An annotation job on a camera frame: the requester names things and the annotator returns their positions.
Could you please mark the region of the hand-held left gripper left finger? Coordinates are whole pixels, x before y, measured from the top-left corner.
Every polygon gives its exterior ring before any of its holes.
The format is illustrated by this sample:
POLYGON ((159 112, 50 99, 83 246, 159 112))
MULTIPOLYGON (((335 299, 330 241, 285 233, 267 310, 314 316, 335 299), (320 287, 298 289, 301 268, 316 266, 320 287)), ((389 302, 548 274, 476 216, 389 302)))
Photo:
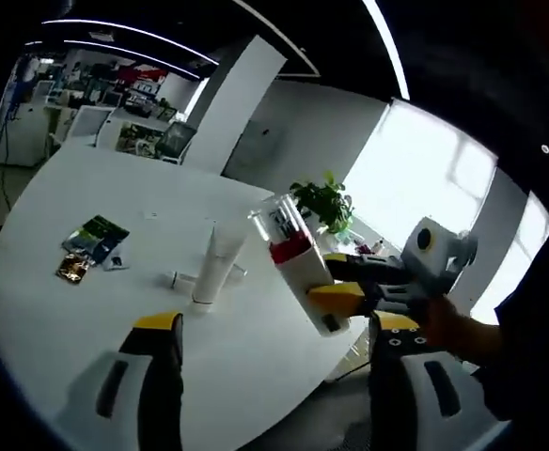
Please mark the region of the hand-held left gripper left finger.
POLYGON ((138 319, 70 385, 56 418, 72 450, 181 450, 183 314, 138 319))

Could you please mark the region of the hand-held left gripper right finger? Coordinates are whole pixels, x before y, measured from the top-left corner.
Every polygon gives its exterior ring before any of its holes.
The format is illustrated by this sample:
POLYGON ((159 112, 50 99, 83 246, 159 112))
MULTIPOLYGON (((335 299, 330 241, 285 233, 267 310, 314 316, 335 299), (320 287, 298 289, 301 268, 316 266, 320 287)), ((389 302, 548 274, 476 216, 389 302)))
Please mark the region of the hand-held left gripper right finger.
POLYGON ((374 450, 492 450, 508 421, 484 403, 475 370, 429 346, 410 319, 369 318, 374 450))

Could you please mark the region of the person's right hand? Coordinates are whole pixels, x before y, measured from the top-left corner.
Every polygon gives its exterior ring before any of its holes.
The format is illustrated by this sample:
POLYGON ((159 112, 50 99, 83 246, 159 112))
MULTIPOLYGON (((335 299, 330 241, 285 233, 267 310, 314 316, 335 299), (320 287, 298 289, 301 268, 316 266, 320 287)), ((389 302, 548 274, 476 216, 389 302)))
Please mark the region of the person's right hand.
POLYGON ((490 363, 502 350, 498 326, 464 316, 446 297, 428 300, 426 319, 420 328, 431 345, 475 365, 490 363))

